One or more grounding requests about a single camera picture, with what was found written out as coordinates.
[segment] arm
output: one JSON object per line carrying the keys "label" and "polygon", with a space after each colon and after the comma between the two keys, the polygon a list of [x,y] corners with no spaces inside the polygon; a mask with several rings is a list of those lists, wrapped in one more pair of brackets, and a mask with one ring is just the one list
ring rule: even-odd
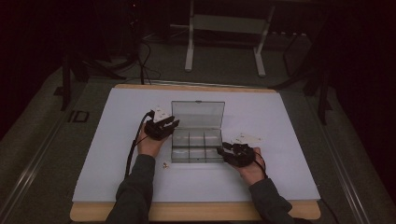
{"label": "arm", "polygon": [[[254,151],[261,155],[258,147]],[[256,155],[256,161],[264,165],[261,156]],[[291,204],[282,198],[270,178],[265,178],[262,169],[255,162],[246,167],[234,167],[245,182],[249,185],[249,191],[256,210],[262,219],[273,224],[291,224],[293,218],[289,215]]]}
{"label": "arm", "polygon": [[132,172],[117,190],[117,201],[106,223],[149,223],[155,157],[165,140],[153,140],[144,132],[139,134],[140,143],[137,145],[139,155],[136,157]]}

